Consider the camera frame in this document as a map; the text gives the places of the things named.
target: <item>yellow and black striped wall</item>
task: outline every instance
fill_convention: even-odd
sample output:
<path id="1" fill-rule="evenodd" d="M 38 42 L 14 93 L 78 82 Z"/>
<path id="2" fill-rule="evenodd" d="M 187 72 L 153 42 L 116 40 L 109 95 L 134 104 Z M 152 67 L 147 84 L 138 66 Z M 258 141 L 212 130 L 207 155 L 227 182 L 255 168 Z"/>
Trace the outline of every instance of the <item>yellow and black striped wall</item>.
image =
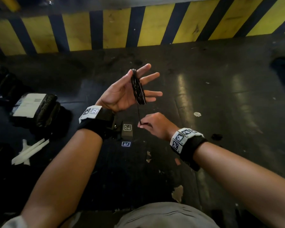
<path id="1" fill-rule="evenodd" d="M 18 54 L 285 33 L 285 0 L 203 0 L 0 20 L 0 60 Z"/>

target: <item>qr-like code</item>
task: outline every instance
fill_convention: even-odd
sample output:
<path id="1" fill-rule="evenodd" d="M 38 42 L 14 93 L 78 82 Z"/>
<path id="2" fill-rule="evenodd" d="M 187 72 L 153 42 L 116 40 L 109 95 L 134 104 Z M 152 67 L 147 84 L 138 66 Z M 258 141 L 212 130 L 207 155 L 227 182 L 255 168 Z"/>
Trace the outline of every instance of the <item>qr-like code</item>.
<path id="1" fill-rule="evenodd" d="M 131 131 L 132 130 L 132 125 L 131 124 L 124 124 L 124 130 Z"/>
<path id="2" fill-rule="evenodd" d="M 189 130 L 184 130 L 184 131 L 182 131 L 182 134 L 184 134 L 184 135 L 188 135 L 188 134 L 190 134 L 191 132 L 189 131 Z"/>
<path id="3" fill-rule="evenodd" d="M 178 143 L 176 141 L 173 141 L 172 147 L 177 150 L 178 149 Z"/>
<path id="4" fill-rule="evenodd" d="M 130 147 L 131 142 L 122 142 L 122 146 Z"/>
<path id="5" fill-rule="evenodd" d="M 92 108 L 90 114 L 97 114 L 99 109 Z"/>
<path id="6" fill-rule="evenodd" d="M 178 142 L 181 142 L 183 138 L 184 138 L 184 136 L 181 135 L 181 134 L 178 134 L 178 135 L 176 136 L 176 140 L 177 140 Z"/>
<path id="7" fill-rule="evenodd" d="M 88 114 L 90 110 L 91 110 L 91 109 L 86 109 L 86 111 L 84 111 L 84 114 L 83 114 L 83 115 Z"/>

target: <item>dark floor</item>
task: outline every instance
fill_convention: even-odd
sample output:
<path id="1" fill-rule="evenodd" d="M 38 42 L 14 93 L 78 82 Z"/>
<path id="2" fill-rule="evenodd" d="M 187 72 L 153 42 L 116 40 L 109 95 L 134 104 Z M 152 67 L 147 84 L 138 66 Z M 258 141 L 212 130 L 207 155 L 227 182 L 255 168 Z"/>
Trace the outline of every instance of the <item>dark floor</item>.
<path id="1" fill-rule="evenodd" d="M 31 158 L 31 168 L 37 173 L 74 134 L 78 118 L 87 106 L 93 105 L 130 68 L 150 63 L 150 73 L 160 72 L 161 76 L 145 89 L 162 91 L 163 97 L 140 106 L 141 114 L 159 111 L 178 126 L 194 128 L 209 140 L 214 133 L 222 134 L 221 141 L 211 141 L 285 177 L 285 91 L 269 67 L 279 56 L 285 56 L 285 36 L 263 35 L 14 56 L 4 64 L 36 91 L 56 94 L 58 101 L 74 115 L 67 136 L 50 141 Z M 196 111 L 201 117 L 193 115 Z M 133 106 L 119 113 L 118 121 L 122 120 L 136 125 L 137 108 Z M 29 144 L 35 142 L 28 130 L 11 126 L 7 113 L 0 107 L 0 141 L 20 151 L 22 139 Z M 147 151 L 152 155 L 150 163 L 146 162 Z M 235 209 L 236 203 L 242 208 L 240 203 L 203 170 L 194 173 L 184 163 L 177 166 L 175 157 L 167 142 L 136 127 L 129 149 L 122 149 L 115 141 L 105 141 L 91 176 L 92 184 L 88 184 L 80 207 L 114 211 L 173 201 L 173 188 L 183 185 L 182 203 L 208 215 L 222 211 L 221 227 L 237 227 Z M 7 207 L 19 209 L 25 199 L 17 203 L 18 207 Z"/>

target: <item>forearm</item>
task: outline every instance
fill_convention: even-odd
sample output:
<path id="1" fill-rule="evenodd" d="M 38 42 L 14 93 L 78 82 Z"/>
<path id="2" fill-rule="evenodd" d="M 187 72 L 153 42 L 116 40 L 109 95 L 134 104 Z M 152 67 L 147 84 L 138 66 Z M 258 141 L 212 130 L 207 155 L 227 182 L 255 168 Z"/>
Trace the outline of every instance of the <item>forearm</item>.
<path id="1" fill-rule="evenodd" d="M 74 134 L 42 173 L 22 211 L 29 227 L 57 227 L 76 210 L 101 145 L 93 131 Z"/>
<path id="2" fill-rule="evenodd" d="M 208 142 L 193 159 L 263 222 L 285 227 L 284 178 Z"/>

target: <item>wristband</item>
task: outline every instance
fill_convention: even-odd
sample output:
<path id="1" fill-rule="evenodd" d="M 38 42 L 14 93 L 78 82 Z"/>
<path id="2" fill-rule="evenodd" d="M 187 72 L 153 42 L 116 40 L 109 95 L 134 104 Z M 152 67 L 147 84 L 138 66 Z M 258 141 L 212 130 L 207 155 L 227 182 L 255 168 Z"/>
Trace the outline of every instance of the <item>wristband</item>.
<path id="1" fill-rule="evenodd" d="M 102 106 L 89 106 L 79 118 L 80 129 L 87 129 L 98 134 L 103 140 L 109 138 L 115 125 L 115 114 L 113 111 Z"/>
<path id="2" fill-rule="evenodd" d="M 207 139 L 203 134 L 189 128 L 182 128 L 175 132 L 171 138 L 170 146 L 183 161 L 190 163 L 193 170 L 198 171 L 200 167 L 193 160 L 193 154 L 204 142 L 207 142 Z"/>

